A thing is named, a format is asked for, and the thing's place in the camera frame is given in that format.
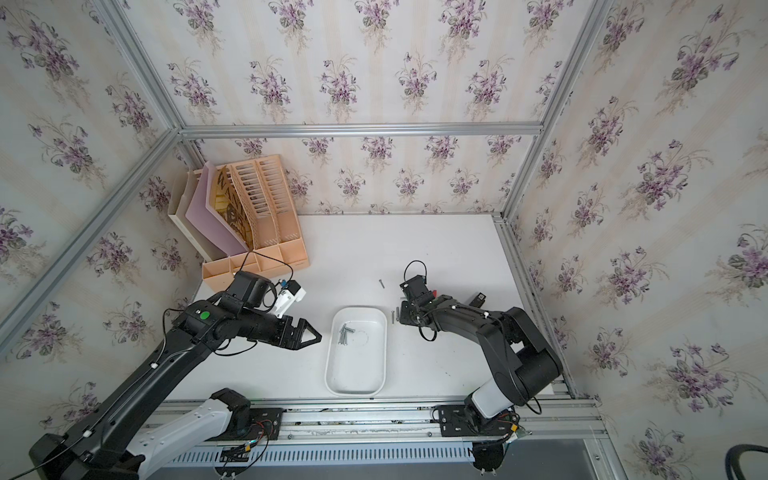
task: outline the floral wallpaper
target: floral wallpaper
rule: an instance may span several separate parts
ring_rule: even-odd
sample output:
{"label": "floral wallpaper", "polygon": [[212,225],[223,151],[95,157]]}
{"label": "floral wallpaper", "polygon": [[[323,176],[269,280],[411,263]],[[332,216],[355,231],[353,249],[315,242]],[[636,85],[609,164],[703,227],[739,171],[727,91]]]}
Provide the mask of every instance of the floral wallpaper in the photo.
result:
{"label": "floral wallpaper", "polygon": [[29,467],[27,451],[44,432],[63,432],[96,409],[162,340],[163,311],[190,302],[200,281],[189,273],[202,259],[167,216],[147,204],[147,192],[162,203],[157,192],[170,188],[183,168],[173,155],[162,162],[0,359],[6,392],[0,419],[17,432],[2,444],[4,476]]}
{"label": "floral wallpaper", "polygon": [[[189,124],[535,121],[589,6],[588,0],[123,5]],[[641,13],[633,11],[629,31],[642,25]]]}
{"label": "floral wallpaper", "polygon": [[730,446],[768,445],[767,19],[618,0],[512,216],[633,480],[724,478]]}
{"label": "floral wallpaper", "polygon": [[532,142],[488,137],[316,137],[199,141],[224,164],[279,154],[300,214],[500,211]]}
{"label": "floral wallpaper", "polygon": [[[130,2],[121,3],[124,8]],[[91,0],[0,1],[0,320],[162,132]],[[166,159],[0,359],[0,477],[98,407],[196,287]]]}

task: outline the robotic arm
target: robotic arm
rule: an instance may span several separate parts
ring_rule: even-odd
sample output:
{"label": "robotic arm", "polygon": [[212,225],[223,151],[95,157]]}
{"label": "robotic arm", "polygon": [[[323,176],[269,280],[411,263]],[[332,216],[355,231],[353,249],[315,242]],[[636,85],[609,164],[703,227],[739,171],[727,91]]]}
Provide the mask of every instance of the robotic arm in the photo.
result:
{"label": "robotic arm", "polygon": [[[435,334],[457,333],[482,348],[492,379],[465,399],[461,414],[461,422],[475,435],[487,432],[497,414],[512,404],[525,405],[561,374],[560,360],[523,310],[485,311],[479,308],[482,303],[465,305],[447,295],[436,297],[421,275],[401,288],[406,301],[402,302],[400,323],[419,330],[429,328]],[[225,340],[241,336],[290,350],[320,342],[321,335],[305,319],[294,327],[292,317],[283,315],[293,301],[303,297],[295,282],[288,282],[275,295],[275,304],[280,305],[276,315],[255,310],[270,289],[276,293],[268,279],[240,271],[226,291],[189,305],[173,321],[162,343],[98,409],[64,435],[47,433],[32,446],[29,455],[40,476],[47,480],[138,480],[199,442],[223,433],[232,439],[253,434],[250,401],[223,389],[192,412],[137,436],[176,385]],[[314,338],[303,341],[305,332]],[[524,347],[515,353],[511,344],[519,342]],[[510,418],[519,419],[514,412]],[[476,445],[476,458],[495,455],[483,463],[486,469],[500,465],[498,452],[506,439]]]}
{"label": "robotic arm", "polygon": [[[318,343],[321,335],[305,320],[292,326],[254,308],[272,283],[240,271],[224,292],[189,305],[163,341],[93,413],[64,435],[43,435],[29,456],[40,476],[51,480],[136,480],[146,478],[198,442],[227,431],[245,435],[250,401],[224,389],[199,409],[164,425],[152,438],[135,439],[139,428],[178,383],[224,340],[242,336],[289,350]],[[302,341],[305,331],[314,338]]]}
{"label": "robotic arm", "polygon": [[[406,295],[400,306],[400,323],[420,330],[430,328],[435,335],[440,331],[456,333],[482,348],[492,379],[465,400],[465,417],[475,432],[481,432],[509,406],[525,405],[562,374],[560,359],[525,311],[513,307],[506,312],[489,312],[448,295],[435,298],[423,275],[403,282],[400,288]],[[520,342],[523,348],[515,353],[511,345]]]}

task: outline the white plastic tray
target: white plastic tray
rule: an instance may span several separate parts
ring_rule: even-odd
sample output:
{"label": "white plastic tray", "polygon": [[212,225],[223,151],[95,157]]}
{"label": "white plastic tray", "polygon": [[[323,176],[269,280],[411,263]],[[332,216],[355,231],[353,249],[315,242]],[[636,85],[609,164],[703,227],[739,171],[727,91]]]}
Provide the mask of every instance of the white plastic tray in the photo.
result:
{"label": "white plastic tray", "polygon": [[[346,345],[339,344],[342,326]],[[331,325],[326,361],[326,387],[338,396],[373,396],[386,380],[386,316],[379,309],[350,306],[341,309]]]}

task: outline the mounting plate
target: mounting plate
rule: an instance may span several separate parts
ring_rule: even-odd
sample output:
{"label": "mounting plate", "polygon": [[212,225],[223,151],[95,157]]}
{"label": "mounting plate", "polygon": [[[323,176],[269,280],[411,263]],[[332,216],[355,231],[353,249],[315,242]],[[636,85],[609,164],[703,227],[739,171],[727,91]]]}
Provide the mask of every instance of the mounting plate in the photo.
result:
{"label": "mounting plate", "polygon": [[[283,409],[251,409],[250,410],[250,430],[246,435],[236,435],[234,432],[225,432],[219,436],[208,439],[207,442],[217,440],[254,440],[261,435],[262,428],[257,422],[262,422],[269,432],[270,440],[277,440],[280,434],[280,423],[283,421]],[[267,422],[272,422],[270,431]]]}
{"label": "mounting plate", "polygon": [[438,405],[435,407],[440,422],[440,435],[444,437],[479,437],[505,435],[510,425],[502,420],[491,420],[482,432],[473,432],[466,421],[463,405]]}

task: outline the white table surface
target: white table surface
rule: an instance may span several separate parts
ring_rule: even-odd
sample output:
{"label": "white table surface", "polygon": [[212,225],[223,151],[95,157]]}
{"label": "white table surface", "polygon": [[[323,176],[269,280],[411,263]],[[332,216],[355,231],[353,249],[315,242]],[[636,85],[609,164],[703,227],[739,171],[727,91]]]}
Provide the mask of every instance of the white table surface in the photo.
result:
{"label": "white table surface", "polygon": [[[402,271],[414,259],[427,264],[427,285],[438,295],[466,303],[483,292],[489,310],[522,307],[490,215],[302,216],[300,223],[310,266],[294,279],[306,296],[287,314],[309,320],[323,341],[298,351],[260,344],[235,357],[211,355],[168,399],[205,399],[225,387],[250,399],[336,398],[324,376],[331,322],[346,306],[374,306],[388,320],[386,383],[376,398],[466,396],[490,379],[476,343],[445,332],[430,343],[415,327],[391,323]],[[408,278],[417,273],[414,263]],[[195,300],[213,293],[204,283]],[[250,345],[235,339],[223,353]]]}

